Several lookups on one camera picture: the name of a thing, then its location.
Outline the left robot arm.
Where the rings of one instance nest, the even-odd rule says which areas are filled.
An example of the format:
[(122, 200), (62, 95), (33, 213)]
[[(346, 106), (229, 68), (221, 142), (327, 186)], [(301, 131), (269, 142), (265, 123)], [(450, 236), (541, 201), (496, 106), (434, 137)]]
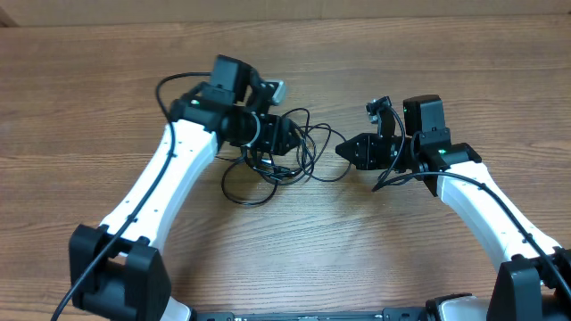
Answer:
[(121, 203), (99, 226), (80, 225), (71, 235), (71, 287), (53, 319), (72, 304), (109, 320), (194, 320), (195, 311), (171, 294), (162, 253), (197, 178), (224, 143), (280, 156), (300, 145), (293, 122), (269, 113), (284, 99), (283, 81), (225, 55), (199, 76), (202, 82), (160, 106), (160, 144)]

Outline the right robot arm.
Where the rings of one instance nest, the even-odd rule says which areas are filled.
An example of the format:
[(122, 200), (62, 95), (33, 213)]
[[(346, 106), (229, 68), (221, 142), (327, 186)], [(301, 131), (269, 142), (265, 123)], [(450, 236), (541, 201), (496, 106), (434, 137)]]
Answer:
[(488, 300), (457, 293), (422, 307), (385, 308), (382, 320), (568, 320), (570, 251), (536, 227), (496, 185), (479, 154), (454, 144), (439, 95), (366, 106), (376, 133), (362, 133), (335, 151), (358, 170), (381, 170), (376, 190), (423, 182), (465, 223), (496, 272)]

